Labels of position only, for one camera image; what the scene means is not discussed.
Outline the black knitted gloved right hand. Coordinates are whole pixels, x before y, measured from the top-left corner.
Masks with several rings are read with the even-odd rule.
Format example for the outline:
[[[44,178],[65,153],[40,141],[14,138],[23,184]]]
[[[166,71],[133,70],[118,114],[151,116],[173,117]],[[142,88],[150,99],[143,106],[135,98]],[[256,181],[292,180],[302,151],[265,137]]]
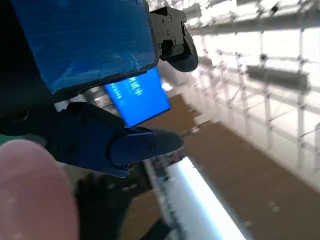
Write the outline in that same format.
[[[173,231],[145,172],[128,178],[89,174],[78,181],[75,197],[81,240],[166,240]]]

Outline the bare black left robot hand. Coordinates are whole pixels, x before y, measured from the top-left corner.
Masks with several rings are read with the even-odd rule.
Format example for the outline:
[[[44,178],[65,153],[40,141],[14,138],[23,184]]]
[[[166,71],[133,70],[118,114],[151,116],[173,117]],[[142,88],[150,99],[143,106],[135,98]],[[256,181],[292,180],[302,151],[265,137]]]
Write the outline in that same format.
[[[128,166],[179,150],[174,132],[130,123],[89,102],[55,104],[146,74],[187,73],[198,54],[183,11],[145,0],[3,0],[0,132],[34,135],[61,163],[125,178]]]

